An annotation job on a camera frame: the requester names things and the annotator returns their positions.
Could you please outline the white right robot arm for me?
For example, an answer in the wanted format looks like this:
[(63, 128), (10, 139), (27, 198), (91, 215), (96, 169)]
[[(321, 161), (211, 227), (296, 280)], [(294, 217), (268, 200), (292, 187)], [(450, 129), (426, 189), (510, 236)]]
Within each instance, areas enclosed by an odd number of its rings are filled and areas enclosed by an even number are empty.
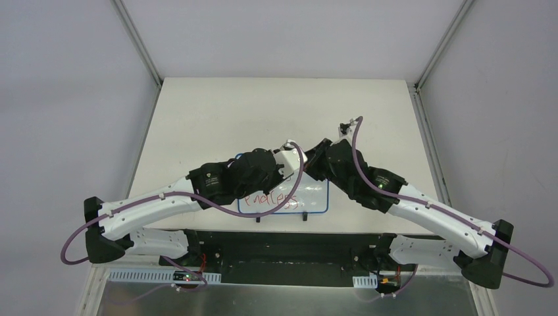
[(374, 251), (377, 267), (414, 264), (458, 270), (470, 282), (496, 290), (501, 285), (514, 226), (500, 219), (488, 222), (456, 211), (386, 169), (370, 167), (353, 150), (351, 124), (340, 124), (340, 139), (327, 138), (305, 152), (305, 172), (328, 180), (366, 209), (411, 221), (438, 236), (419, 240), (384, 233)]

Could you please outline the blue framed whiteboard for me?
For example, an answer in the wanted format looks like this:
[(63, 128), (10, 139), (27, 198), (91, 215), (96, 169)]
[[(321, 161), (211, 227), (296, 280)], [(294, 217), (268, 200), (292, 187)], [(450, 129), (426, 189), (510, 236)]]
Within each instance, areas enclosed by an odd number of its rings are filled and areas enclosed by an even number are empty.
[(236, 205), (240, 213), (264, 213), (277, 205), (282, 204), (277, 215), (302, 215), (306, 221), (309, 215), (326, 213), (330, 208), (330, 182), (317, 181), (304, 174), (297, 190), (288, 199), (296, 180), (296, 175), (291, 176), (270, 193), (256, 192), (237, 200)]

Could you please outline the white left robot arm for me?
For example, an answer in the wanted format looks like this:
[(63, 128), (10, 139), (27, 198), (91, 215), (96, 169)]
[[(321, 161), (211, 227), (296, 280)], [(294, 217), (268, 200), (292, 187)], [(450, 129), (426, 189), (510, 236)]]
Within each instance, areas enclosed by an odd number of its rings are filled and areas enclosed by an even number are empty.
[(301, 181), (306, 154), (294, 142), (279, 149), (257, 148), (237, 158), (205, 163), (186, 176), (147, 194), (104, 202), (84, 200), (86, 251), (90, 263), (109, 263), (126, 254), (160, 255), (195, 265), (201, 249), (182, 231), (150, 228), (182, 213), (215, 208), (233, 216), (228, 205), (255, 192), (269, 193), (289, 177)]

